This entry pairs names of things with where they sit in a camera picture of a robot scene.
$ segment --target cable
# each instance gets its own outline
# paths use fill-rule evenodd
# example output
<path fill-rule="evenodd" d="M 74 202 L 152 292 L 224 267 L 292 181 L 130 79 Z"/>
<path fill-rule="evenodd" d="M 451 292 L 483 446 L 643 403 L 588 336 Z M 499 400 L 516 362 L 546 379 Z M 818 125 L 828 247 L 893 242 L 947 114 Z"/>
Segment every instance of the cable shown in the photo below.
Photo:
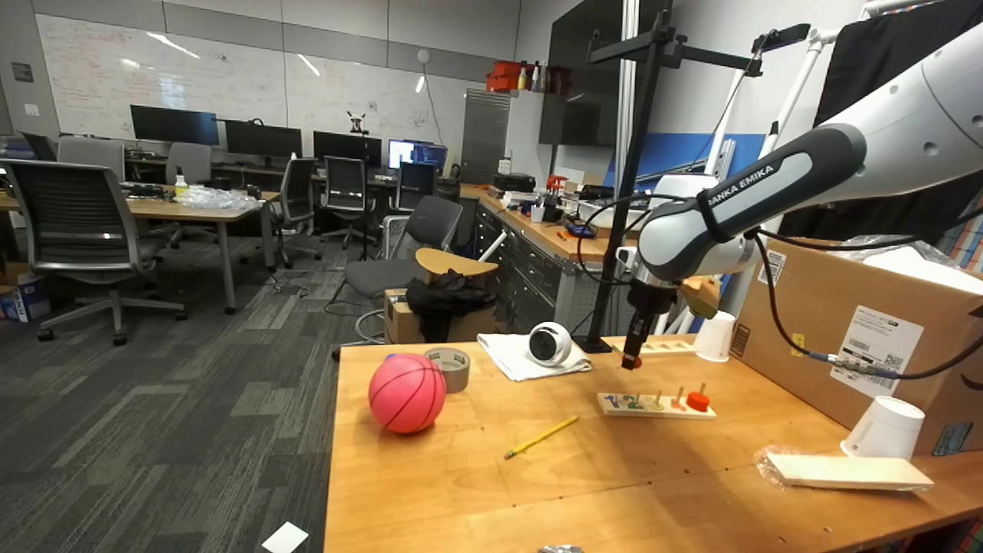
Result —
<path fill-rule="evenodd" d="M 913 373 L 913 376 L 901 376 L 901 373 L 890 373 L 890 369 L 882 369 L 882 367 L 872 367 L 872 362 L 856 362 L 851 357 L 843 357 L 843 354 L 818 354 L 818 352 L 809 352 L 803 344 L 795 344 L 787 333 L 787 326 L 779 323 L 779 314 L 777 314 L 777 296 L 775 296 L 775 274 L 770 274 L 770 266 L 769 266 L 769 250 L 764 250 L 764 241 L 760 234 L 751 234 L 751 241 L 760 247 L 760 254 L 761 254 L 761 270 L 764 270 L 764 283 L 769 283 L 769 308 L 770 308 L 770 323 L 777 328 L 777 336 L 792 349 L 798 352 L 803 357 L 814 361 L 814 362 L 822 362 L 822 367 L 836 367 L 843 373 L 853 373 L 853 376 L 871 376 L 871 379 L 890 379 L 890 381 L 923 381 L 923 379 L 933 379 L 933 376 L 943 376 L 950 369 L 957 369 L 959 362 L 964 362 L 969 357 L 973 357 L 980 349 L 983 349 L 983 336 L 964 349 L 962 354 L 957 354 L 954 361 L 933 367 L 933 369 L 925 369 L 925 373 Z"/>
<path fill-rule="evenodd" d="M 770 234 L 770 232 L 756 232 L 756 234 L 764 234 L 769 241 L 791 242 L 798 250 L 818 250 L 818 252 L 864 252 L 864 250 L 889 250 L 889 247 L 915 242 L 915 236 L 890 236 L 890 241 L 878 241 L 878 242 L 809 242 L 809 241 L 792 241 L 792 236 Z"/>
<path fill-rule="evenodd" d="M 618 205 L 618 202 L 632 202 L 632 199 L 646 199 L 646 211 L 643 211 L 631 227 L 637 227 L 639 223 L 647 219 L 647 211 L 651 211 L 651 209 L 647 209 L 647 199 L 681 199 L 681 197 L 676 197 L 676 195 L 632 195 L 632 197 L 618 197 L 618 199 L 603 202 L 596 211 L 591 211 L 588 223 L 584 223 L 584 227 L 591 227 L 591 223 L 600 219 L 603 211 L 608 211 L 613 205 Z M 584 262 L 584 236 L 577 236 L 577 254 L 574 254 L 574 262 L 577 262 L 577 274 L 584 274 L 584 276 L 594 281 L 594 283 L 603 283 L 600 276 L 591 274 L 591 267 L 588 267 L 588 262 Z"/>

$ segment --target pencil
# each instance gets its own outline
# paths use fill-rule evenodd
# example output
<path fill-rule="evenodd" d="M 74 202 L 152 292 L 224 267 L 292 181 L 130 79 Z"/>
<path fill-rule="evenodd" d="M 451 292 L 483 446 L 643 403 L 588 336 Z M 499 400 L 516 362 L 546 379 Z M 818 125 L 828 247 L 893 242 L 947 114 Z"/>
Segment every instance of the pencil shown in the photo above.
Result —
<path fill-rule="evenodd" d="M 572 427 L 572 423 L 577 423 L 577 420 L 580 420 L 580 415 L 572 415 L 572 418 L 566 418 L 562 423 L 555 423 L 555 427 L 544 429 L 540 438 L 519 442 L 516 450 L 511 450 L 511 452 L 504 456 L 504 462 L 511 462 L 511 459 L 516 459 L 516 456 L 530 452 L 532 446 L 537 446 L 537 442 L 549 441 L 552 434 L 560 434 L 560 429 L 566 429 L 566 427 Z"/>

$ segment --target paper cup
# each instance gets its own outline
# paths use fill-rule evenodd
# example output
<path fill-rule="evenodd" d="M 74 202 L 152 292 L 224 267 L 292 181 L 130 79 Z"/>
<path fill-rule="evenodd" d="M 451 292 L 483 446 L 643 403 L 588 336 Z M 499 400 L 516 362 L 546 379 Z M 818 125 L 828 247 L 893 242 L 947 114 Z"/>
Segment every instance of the paper cup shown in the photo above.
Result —
<path fill-rule="evenodd" d="M 732 361 L 733 316 L 729 310 L 716 310 L 713 321 L 705 321 L 694 354 L 711 362 Z"/>
<path fill-rule="evenodd" d="M 925 412 L 896 397 L 875 397 L 843 452 L 851 459 L 913 459 Z"/>

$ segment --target paper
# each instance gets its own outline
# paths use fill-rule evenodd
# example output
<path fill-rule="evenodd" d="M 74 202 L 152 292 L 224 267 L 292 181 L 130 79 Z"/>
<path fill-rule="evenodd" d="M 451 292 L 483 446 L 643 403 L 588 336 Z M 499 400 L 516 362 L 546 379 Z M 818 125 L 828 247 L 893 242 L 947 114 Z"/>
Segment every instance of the paper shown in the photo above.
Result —
<path fill-rule="evenodd" d="M 933 266 L 929 258 L 923 258 L 915 250 L 890 250 L 890 252 L 875 252 L 871 258 L 864 258 L 864 266 L 871 267 L 882 267 L 882 270 L 890 270 L 890 274 L 902 274 L 902 276 L 913 276 L 913 281 L 929 281 L 929 283 L 936 283 L 936 285 L 950 285 L 950 290 L 962 290 L 962 292 L 971 292 L 971 296 L 983 296 L 983 281 L 959 270 L 959 267 L 947 267 L 947 266 Z"/>
<path fill-rule="evenodd" d="M 915 357 L 923 333 L 925 328 L 909 321 L 856 305 L 839 354 L 902 376 Z M 829 376 L 868 397 L 890 397 L 896 391 L 896 379 L 856 376 L 844 369 L 829 369 Z"/>
<path fill-rule="evenodd" d="M 264 542 L 264 551 L 270 551 L 270 553 L 292 553 L 292 551 L 298 551 L 303 542 L 307 542 L 307 531 L 301 531 L 301 530 L 292 527 L 292 524 L 282 524 L 282 527 Z"/>
<path fill-rule="evenodd" d="M 574 352 L 562 367 L 540 367 L 530 361 L 530 336 L 479 336 L 479 344 L 511 381 L 555 379 L 591 369 L 591 357 L 577 344 L 572 344 Z"/>

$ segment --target red basketball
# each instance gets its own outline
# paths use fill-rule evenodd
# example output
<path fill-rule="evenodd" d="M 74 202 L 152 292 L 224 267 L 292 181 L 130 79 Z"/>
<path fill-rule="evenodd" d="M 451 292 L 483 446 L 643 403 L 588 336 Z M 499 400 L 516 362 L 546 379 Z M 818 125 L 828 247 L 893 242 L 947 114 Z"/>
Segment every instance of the red basketball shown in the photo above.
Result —
<path fill-rule="evenodd" d="M 369 383 L 376 420 L 390 434 L 421 434 L 444 409 L 446 381 L 427 357 L 392 354 Z"/>

